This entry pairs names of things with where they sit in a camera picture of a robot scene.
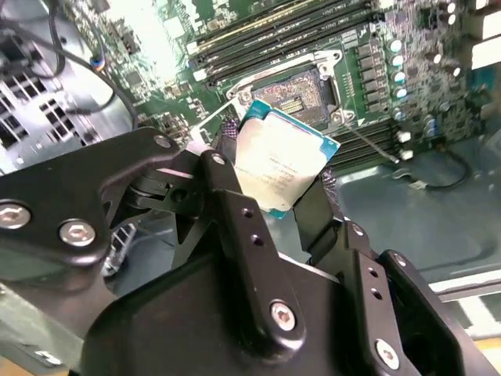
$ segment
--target screw hole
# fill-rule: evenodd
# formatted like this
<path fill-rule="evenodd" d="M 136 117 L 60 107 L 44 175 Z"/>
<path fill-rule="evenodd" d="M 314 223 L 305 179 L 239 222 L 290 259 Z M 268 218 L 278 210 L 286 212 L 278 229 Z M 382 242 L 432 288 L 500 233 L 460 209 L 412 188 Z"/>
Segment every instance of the screw hole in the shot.
<path fill-rule="evenodd" d="M 171 199 L 176 203 L 180 203 L 186 199 L 186 196 L 188 196 L 188 192 L 185 190 L 175 190 L 172 192 Z"/>
<path fill-rule="evenodd" d="M 381 293 L 378 290 L 376 290 L 375 288 L 371 288 L 370 290 L 377 300 L 383 300 L 383 295 L 381 295 Z"/>
<path fill-rule="evenodd" d="M 377 271 L 374 270 L 373 268 L 369 268 L 369 273 L 371 276 L 373 276 L 374 278 L 378 278 L 378 274 L 377 274 Z"/>
<path fill-rule="evenodd" d="M 254 243 L 254 245 L 257 245 L 258 247 L 265 245 L 265 242 L 258 235 L 253 235 L 250 238 L 252 240 L 252 243 Z"/>
<path fill-rule="evenodd" d="M 252 218 L 254 217 L 254 212 L 251 209 L 244 208 L 242 210 L 243 216 L 246 218 Z"/>

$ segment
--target black cable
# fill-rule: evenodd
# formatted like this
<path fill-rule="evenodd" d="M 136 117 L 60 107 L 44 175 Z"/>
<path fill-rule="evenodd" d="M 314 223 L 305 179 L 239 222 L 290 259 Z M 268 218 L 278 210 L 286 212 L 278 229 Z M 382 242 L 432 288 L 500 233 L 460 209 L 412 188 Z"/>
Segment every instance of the black cable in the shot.
<path fill-rule="evenodd" d="M 87 14 L 80 7 L 75 6 L 74 8 L 80 13 L 80 17 L 83 18 L 85 22 L 87 22 L 89 28 L 91 29 L 92 35 L 94 36 L 94 39 L 96 40 L 99 48 L 99 58 L 103 60 L 105 58 L 105 47 L 104 47 L 103 36 L 101 35 L 97 26 L 91 21 L 89 16 L 87 16 Z"/>
<path fill-rule="evenodd" d="M 63 45 L 61 44 L 61 40 L 59 39 L 59 34 L 56 28 L 56 15 L 59 9 L 59 0 L 52 0 L 50 8 L 49 8 L 49 30 L 50 37 L 52 39 L 52 43 L 58 49 L 62 49 Z M 53 78 L 58 77 L 61 73 L 63 73 L 64 68 L 66 67 L 66 57 L 62 56 L 59 53 L 56 53 L 56 69 L 51 74 L 39 74 L 34 70 L 30 70 L 30 73 L 34 75 L 36 78 L 51 80 Z"/>
<path fill-rule="evenodd" d="M 31 22 L 38 22 L 38 21 L 43 21 L 43 20 L 49 20 L 49 26 L 50 26 L 50 32 L 51 32 L 52 41 L 54 42 L 54 47 L 57 48 L 57 49 L 51 49 L 52 51 L 54 51 L 56 53 L 56 56 L 57 56 L 57 59 L 58 59 L 57 60 L 58 64 L 57 64 L 56 71 L 51 76 L 42 76 L 40 74 L 36 74 L 32 70 L 30 71 L 30 73 L 33 74 L 34 76 L 36 76 L 38 78 L 45 78 L 45 79 L 55 78 L 56 76 L 58 76 L 64 70 L 64 67 L 66 65 L 66 57 L 63 54 L 61 54 L 61 53 L 58 52 L 58 50 L 63 50 L 63 46 L 61 45 L 61 42 L 60 42 L 60 39 L 59 39 L 59 35 L 57 34 L 56 23 L 55 23 L 56 10 L 58 8 L 57 4 L 59 3 L 59 0 L 52 0 L 52 1 L 53 1 L 52 6 L 51 6 L 51 10 L 52 11 L 51 11 L 51 13 L 48 16 L 40 16 L 40 17 L 28 19 L 28 20 L 11 20 L 11 19 L 5 20 L 5 21 L 9 21 L 10 23 L 13 23 L 13 24 L 14 23 L 16 23 L 16 24 L 19 24 L 19 23 L 31 23 Z M 2 11 L 2 7 L 5 5 L 5 2 L 6 2 L 6 0 L 0 0 L 0 12 Z M 100 59 L 104 59 L 105 58 L 104 41 L 103 41 L 103 38 L 101 37 L 101 34 L 99 33 L 99 30 L 94 25 L 94 23 L 88 18 L 88 16 L 84 12 L 82 12 L 82 11 L 81 11 L 81 16 L 87 21 L 89 27 L 91 28 L 92 33 L 94 34 L 94 36 L 95 36 L 95 38 L 97 40 L 98 47 L 99 47 L 99 58 Z M 68 114 L 76 114 L 76 115 L 90 115 L 90 114 L 95 114 L 95 113 L 98 113 L 98 112 L 101 112 L 101 111 L 105 110 L 109 105 L 111 105 L 111 103 L 113 103 L 113 101 L 117 97 L 117 90 L 120 90 L 118 87 L 116 87 L 117 90 L 113 86 L 111 86 L 111 85 L 110 85 L 110 87 L 112 88 L 113 92 L 112 92 L 110 98 L 104 104 L 102 104 L 102 105 L 100 105 L 100 106 L 98 106 L 98 107 L 96 107 L 94 109 L 68 110 L 67 113 Z"/>
<path fill-rule="evenodd" d="M 134 108 L 134 104 L 131 102 L 131 100 L 125 95 L 125 93 L 111 80 L 108 78 L 105 74 L 97 72 L 95 69 L 92 68 L 92 66 L 83 60 L 82 58 L 75 56 L 73 53 L 66 51 L 65 49 L 60 49 L 54 45 L 52 45 L 50 42 L 46 41 L 43 38 L 40 38 L 36 34 L 23 29 L 21 26 L 19 26 L 16 22 L 11 22 L 8 20 L 2 20 L 2 26 L 7 29 L 11 29 L 14 31 L 16 34 L 18 34 L 21 38 L 26 38 L 31 40 L 32 42 L 38 43 L 39 45 L 46 47 L 47 49 L 50 49 L 51 51 L 54 51 L 56 53 L 59 53 L 63 56 L 65 56 L 67 59 L 74 61 L 75 63 L 82 65 L 84 68 L 87 70 L 91 71 L 93 74 L 101 78 L 114 92 L 115 96 L 118 96 L 122 102 L 124 103 L 125 107 L 127 108 L 127 111 L 132 117 L 132 128 L 136 129 L 138 128 L 138 123 L 139 119 L 137 116 L 137 112 Z"/>
<path fill-rule="evenodd" d="M 397 171 L 395 171 L 393 175 L 393 179 L 398 180 L 398 179 L 407 179 L 409 180 L 411 186 L 416 187 L 417 189 L 425 189 L 429 191 L 443 191 L 443 190 L 451 190 L 453 188 L 456 188 L 465 182 L 467 182 L 469 179 L 471 179 L 471 176 L 473 176 L 473 169 L 471 166 L 461 157 L 460 155 L 454 153 L 450 149 L 447 149 L 445 146 L 440 145 L 437 147 L 437 150 L 442 153 L 444 156 L 450 158 L 451 160 L 455 161 L 458 165 L 460 165 L 463 168 L 463 174 L 460 176 L 459 179 L 457 179 L 454 183 L 447 184 L 444 186 L 436 186 L 434 184 L 426 183 L 422 179 L 416 178 L 412 172 L 409 169 L 401 168 Z"/>
<path fill-rule="evenodd" d="M 448 184 L 446 186 L 434 186 L 432 184 L 427 184 L 426 185 L 427 190 L 451 190 L 452 188 L 456 188 L 457 186 L 464 184 L 471 178 L 471 176 L 473 176 L 472 168 L 463 159 L 463 157 L 445 148 L 445 146 L 440 147 L 438 151 L 440 151 L 445 156 L 449 157 L 450 159 L 455 161 L 458 165 L 460 165 L 463 168 L 463 175 L 459 179 L 457 179 L 454 183 Z"/>

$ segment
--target ram slot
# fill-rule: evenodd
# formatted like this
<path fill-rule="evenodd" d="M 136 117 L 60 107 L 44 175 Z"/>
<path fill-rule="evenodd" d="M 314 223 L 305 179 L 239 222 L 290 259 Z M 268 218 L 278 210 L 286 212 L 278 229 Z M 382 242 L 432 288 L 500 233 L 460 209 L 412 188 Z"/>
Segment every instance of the ram slot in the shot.
<path fill-rule="evenodd" d="M 376 125 L 370 125 L 364 128 L 358 128 L 357 132 L 360 133 L 361 135 L 365 137 L 372 137 L 376 136 L 382 132 L 393 132 L 392 128 L 388 127 L 388 124 L 376 124 Z M 340 135 L 334 136 L 336 141 L 338 141 L 341 145 L 353 142 L 353 141 L 360 141 L 360 138 L 352 133 L 352 132 L 346 132 L 346 133 L 341 133 Z"/>
<path fill-rule="evenodd" d="M 391 154 L 391 155 L 396 155 L 395 153 L 395 148 L 388 148 L 384 150 L 386 153 Z M 365 154 L 363 156 L 357 156 L 355 158 L 346 160 L 346 161 L 333 161 L 329 163 L 330 167 L 333 167 L 334 171 L 342 171 L 346 170 L 348 168 L 354 168 L 356 166 L 364 165 L 365 163 L 369 163 L 371 161 L 378 161 L 381 160 L 382 157 L 376 152 L 372 151 L 369 152 L 368 154 Z"/>
<path fill-rule="evenodd" d="M 202 67 L 204 63 L 213 63 L 221 56 L 226 56 L 238 50 L 242 50 L 252 45 L 264 42 L 278 35 L 289 33 L 298 29 L 314 27 L 312 23 L 326 22 L 325 17 L 331 16 L 340 10 L 339 6 L 333 6 L 342 0 L 323 0 L 323 2 L 312 5 L 304 11 L 295 12 L 284 16 L 278 20 L 267 23 L 262 27 L 250 29 L 244 33 L 227 38 L 216 46 L 196 54 L 190 60 L 192 66 Z"/>
<path fill-rule="evenodd" d="M 317 35 L 323 35 L 322 38 L 325 38 L 325 36 L 332 33 L 331 30 L 333 28 L 338 27 L 338 25 L 343 23 L 344 18 L 349 18 L 350 14 L 359 11 L 360 9 L 363 9 L 363 3 L 344 7 L 326 20 L 317 20 L 317 22 L 315 22 L 315 24 L 308 29 L 299 31 L 294 30 L 292 33 L 277 36 L 274 39 L 263 41 L 262 43 L 249 46 L 246 49 L 234 51 L 231 54 L 226 52 L 224 56 L 220 56 L 218 60 L 212 63 L 209 70 L 219 71 L 220 67 L 232 67 L 235 66 L 236 62 L 240 63 L 245 61 L 246 58 L 249 59 L 254 56 L 268 55 L 269 53 L 275 52 L 277 49 L 281 49 L 282 47 L 287 47 L 292 43 L 297 43 L 298 41 L 306 42 L 312 38 L 315 39 L 315 36 Z"/>
<path fill-rule="evenodd" d="M 380 143 L 382 144 L 382 143 L 388 141 L 390 138 L 391 138 L 391 134 L 384 133 L 384 134 L 378 135 L 378 137 L 372 137 L 372 138 L 370 138 L 370 140 L 379 146 Z M 352 141 L 351 143 L 342 143 L 341 148 L 336 153 L 336 158 L 340 158 L 341 156 L 349 154 L 349 153 L 353 152 L 354 150 L 359 150 L 359 149 L 365 148 L 367 146 L 368 145 L 366 143 L 364 143 L 362 140 L 360 140 L 360 142 L 357 140 L 357 141 Z"/>
<path fill-rule="evenodd" d="M 208 72 L 209 75 L 205 81 L 209 86 L 217 85 L 220 81 L 235 76 L 236 74 L 246 74 L 258 64 L 272 62 L 272 65 L 282 63 L 289 56 L 299 56 L 307 53 L 310 50 L 317 48 L 320 42 L 328 42 L 335 34 L 340 34 L 343 31 L 352 29 L 360 24 L 371 21 L 373 12 L 370 10 L 361 11 L 360 13 L 351 14 L 339 20 L 332 21 L 322 26 L 321 32 L 307 32 L 296 38 L 287 39 L 278 45 L 274 45 L 265 50 L 261 50 L 258 54 L 248 61 L 239 59 L 234 64 L 226 64 L 222 67 L 217 67 Z"/>
<path fill-rule="evenodd" d="M 328 9 L 320 11 L 320 13 L 323 13 L 323 16 L 319 15 L 316 18 L 310 18 L 307 23 L 301 26 L 297 26 L 296 24 L 292 27 L 285 26 L 269 33 L 264 33 L 259 38 L 236 44 L 219 54 L 212 55 L 208 62 L 211 63 L 212 67 L 232 65 L 232 62 L 236 60 L 245 60 L 245 56 L 259 54 L 260 51 L 268 51 L 274 45 L 280 45 L 281 43 L 287 43 L 289 40 L 307 38 L 311 35 L 321 33 L 329 28 L 332 22 L 339 20 L 343 16 L 366 9 L 365 4 L 366 0 L 358 0 L 349 4 L 343 1 L 340 4 L 332 5 Z"/>
<path fill-rule="evenodd" d="M 398 129 L 390 121 L 361 128 L 358 131 L 386 153 L 397 155 L 399 144 L 396 132 Z M 331 158 L 329 166 L 333 166 L 337 170 L 355 167 L 381 158 L 377 151 L 352 133 L 344 133 L 336 136 L 335 139 L 341 143 L 341 148 Z"/>
<path fill-rule="evenodd" d="M 261 12 L 252 14 L 240 20 L 237 20 L 230 25 L 207 33 L 195 39 L 194 42 L 202 49 L 204 45 L 211 45 L 218 40 L 225 38 L 230 38 L 235 34 L 239 34 L 249 30 L 254 27 L 254 24 L 258 24 L 260 21 L 265 20 L 270 15 L 275 15 L 283 11 L 284 9 L 304 9 L 310 6 L 310 4 L 315 4 L 317 2 L 324 2 L 325 0 L 283 0 L 278 4 L 275 4 L 271 8 L 263 9 Z"/>

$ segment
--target capacitor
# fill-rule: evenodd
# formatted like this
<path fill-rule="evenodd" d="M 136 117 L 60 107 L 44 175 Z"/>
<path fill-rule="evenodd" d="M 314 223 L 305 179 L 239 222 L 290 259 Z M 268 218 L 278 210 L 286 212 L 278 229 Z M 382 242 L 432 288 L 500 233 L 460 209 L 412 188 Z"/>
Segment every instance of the capacitor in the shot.
<path fill-rule="evenodd" d="M 395 98 L 397 99 L 402 99 L 402 98 L 405 98 L 407 96 L 407 89 L 406 88 L 396 88 L 394 91 L 393 91 L 393 95 L 395 96 Z"/>
<path fill-rule="evenodd" d="M 438 64 L 440 63 L 440 60 L 442 60 L 442 55 L 436 52 L 428 52 L 424 55 L 426 57 L 426 60 L 431 61 L 433 64 Z"/>
<path fill-rule="evenodd" d="M 424 118 L 424 134 L 427 137 L 437 135 L 437 120 L 432 115 L 427 115 Z"/>
<path fill-rule="evenodd" d="M 398 53 L 402 50 L 402 41 L 400 39 L 393 39 L 388 42 L 387 47 L 393 53 Z"/>
<path fill-rule="evenodd" d="M 401 84 L 405 81 L 405 73 L 404 72 L 394 72 L 392 75 L 391 75 L 391 80 L 395 83 L 395 84 Z"/>
<path fill-rule="evenodd" d="M 399 108 L 395 108 L 392 114 L 393 120 L 395 121 L 403 121 L 405 119 L 405 112 L 400 110 Z"/>
<path fill-rule="evenodd" d="M 447 12 L 448 14 L 453 14 L 456 11 L 456 3 L 455 2 L 439 2 L 438 8 Z"/>
<path fill-rule="evenodd" d="M 444 69 L 453 77 L 457 77 L 461 74 L 461 68 L 456 65 L 447 65 Z"/>
<path fill-rule="evenodd" d="M 438 108 L 441 112 L 447 112 L 451 109 L 451 103 L 442 102 L 440 103 L 440 107 Z"/>
<path fill-rule="evenodd" d="M 438 19 L 441 22 L 443 22 L 444 24 L 448 24 L 449 26 L 452 26 L 453 24 L 456 23 L 456 15 L 455 14 L 443 13 L 440 16 L 438 16 Z"/>
<path fill-rule="evenodd" d="M 390 64 L 393 67 L 401 67 L 404 64 L 404 56 L 397 55 L 390 58 Z"/>

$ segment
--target motherboard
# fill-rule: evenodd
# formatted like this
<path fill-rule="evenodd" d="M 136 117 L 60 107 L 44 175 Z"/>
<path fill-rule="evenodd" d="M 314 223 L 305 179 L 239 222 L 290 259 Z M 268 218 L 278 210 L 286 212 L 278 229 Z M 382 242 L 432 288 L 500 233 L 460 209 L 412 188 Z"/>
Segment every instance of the motherboard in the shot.
<path fill-rule="evenodd" d="M 260 99 L 347 144 L 357 139 L 347 136 L 348 129 L 356 128 L 391 153 L 408 153 L 426 149 L 430 138 L 457 141 L 478 134 L 480 109 L 490 100 L 484 87 L 472 89 L 468 82 L 471 60 L 479 59 L 472 57 L 472 41 L 482 37 L 478 27 L 466 30 L 465 24 L 478 21 L 471 18 L 477 3 L 78 4 L 79 12 L 67 7 L 67 15 L 91 47 L 96 40 L 81 12 L 99 28 L 107 73 L 133 99 L 140 125 L 181 143 L 193 137 L 210 143 L 222 124 L 241 119 Z M 407 136 L 397 140 L 397 132 Z M 398 142 L 407 144 L 404 150 Z"/>

